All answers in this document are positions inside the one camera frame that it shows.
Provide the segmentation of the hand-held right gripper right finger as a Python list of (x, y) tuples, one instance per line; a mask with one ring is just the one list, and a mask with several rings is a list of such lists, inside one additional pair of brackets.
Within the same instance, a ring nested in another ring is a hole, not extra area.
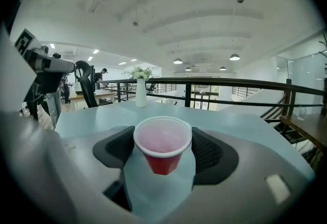
[(273, 224), (310, 183), (265, 145), (199, 128), (192, 135), (192, 191), (165, 224)]

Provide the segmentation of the brown wooden desk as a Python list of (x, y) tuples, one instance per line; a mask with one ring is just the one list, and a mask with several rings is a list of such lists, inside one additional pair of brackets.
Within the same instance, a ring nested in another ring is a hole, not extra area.
[(303, 120), (298, 119), (295, 115), (280, 116), (279, 119), (327, 155), (327, 116), (307, 114)]

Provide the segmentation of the red plastic cup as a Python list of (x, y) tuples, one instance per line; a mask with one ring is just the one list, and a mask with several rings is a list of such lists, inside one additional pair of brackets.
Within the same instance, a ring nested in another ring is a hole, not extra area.
[(192, 127), (175, 117), (151, 117), (135, 127), (133, 140), (153, 173), (168, 175), (177, 168), (183, 152), (191, 145)]

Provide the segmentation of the white vase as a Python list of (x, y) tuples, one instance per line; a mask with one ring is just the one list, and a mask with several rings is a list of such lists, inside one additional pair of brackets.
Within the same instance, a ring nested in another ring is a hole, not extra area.
[(136, 106), (143, 108), (147, 106), (146, 80), (136, 79)]

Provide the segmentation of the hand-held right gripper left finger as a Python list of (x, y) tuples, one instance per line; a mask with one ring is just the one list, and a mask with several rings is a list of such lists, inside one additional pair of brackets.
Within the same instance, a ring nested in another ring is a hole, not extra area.
[(134, 127), (122, 126), (60, 142), (60, 180), (78, 224), (149, 224), (131, 212), (125, 164)]

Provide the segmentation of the black mesh office chair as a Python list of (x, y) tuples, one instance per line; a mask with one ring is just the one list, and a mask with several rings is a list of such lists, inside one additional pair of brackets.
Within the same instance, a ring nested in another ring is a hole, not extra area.
[(94, 88), (89, 79), (91, 68), (85, 61), (77, 61), (75, 63), (75, 78), (80, 83), (84, 100), (89, 108), (98, 107), (95, 99)]

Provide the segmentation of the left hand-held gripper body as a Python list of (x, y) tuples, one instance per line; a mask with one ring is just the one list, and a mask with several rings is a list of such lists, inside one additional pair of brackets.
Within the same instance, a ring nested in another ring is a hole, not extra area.
[(63, 78), (63, 73), (55, 68), (55, 59), (48, 56), (49, 48), (41, 44), (27, 29), (22, 31), (14, 46), (36, 73), (36, 78), (24, 101), (32, 102), (42, 95), (56, 92)]

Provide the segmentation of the white framed wooden desk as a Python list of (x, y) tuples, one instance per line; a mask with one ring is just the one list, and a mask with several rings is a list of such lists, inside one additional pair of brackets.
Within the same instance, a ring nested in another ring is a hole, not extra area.
[[(108, 90), (101, 89), (95, 91), (95, 99), (98, 105), (100, 104), (101, 99), (104, 99), (105, 101), (110, 103), (114, 103), (115, 102), (114, 97), (115, 97), (115, 93), (110, 92)], [(76, 110), (88, 108), (88, 105), (84, 99), (83, 94), (76, 94), (73, 91), (69, 96), (69, 100)]]

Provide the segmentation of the white flower bouquet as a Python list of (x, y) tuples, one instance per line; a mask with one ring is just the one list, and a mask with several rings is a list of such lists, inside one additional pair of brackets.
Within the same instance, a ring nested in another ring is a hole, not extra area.
[(129, 71), (124, 72), (124, 74), (127, 74), (129, 76), (129, 78), (132, 78), (132, 79), (148, 80), (152, 76), (152, 70), (149, 67), (144, 68), (141, 66), (137, 66), (137, 67), (132, 68)]

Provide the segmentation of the clear drinking glass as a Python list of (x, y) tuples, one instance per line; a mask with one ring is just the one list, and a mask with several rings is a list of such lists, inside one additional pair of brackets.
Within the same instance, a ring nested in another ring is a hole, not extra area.
[(305, 106), (299, 106), (297, 108), (297, 119), (303, 121), (307, 112), (307, 108)]

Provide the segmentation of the black metal railing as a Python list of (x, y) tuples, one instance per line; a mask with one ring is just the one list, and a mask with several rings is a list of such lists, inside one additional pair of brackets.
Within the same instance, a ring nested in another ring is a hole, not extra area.
[[(245, 102), (219, 100), (218, 93), (211, 90), (212, 87), (229, 87), (232, 92), (250, 93), (254, 95), (260, 90), (276, 90), (282, 93), (277, 102)], [(322, 102), (317, 104), (321, 108), (320, 114), (327, 116), (327, 88), (325, 90), (312, 89), (296, 86), (288, 83), (277, 83), (247, 79), (232, 78), (205, 78), (205, 77), (182, 77), (182, 78), (153, 78), (145, 82), (147, 96), (166, 98), (183, 101), (184, 106), (194, 107), (196, 103), (223, 104), (247, 107), (266, 107), (268, 110), (261, 116), (268, 123), (278, 122), (281, 116), (291, 116), (294, 108), (313, 108), (314, 104), (296, 104), (296, 94), (320, 96)]]

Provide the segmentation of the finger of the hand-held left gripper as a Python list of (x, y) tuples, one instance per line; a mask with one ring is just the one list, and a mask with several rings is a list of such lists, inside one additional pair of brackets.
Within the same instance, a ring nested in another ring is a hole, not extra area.
[(75, 64), (69, 61), (52, 58), (50, 72), (71, 73), (75, 71)]

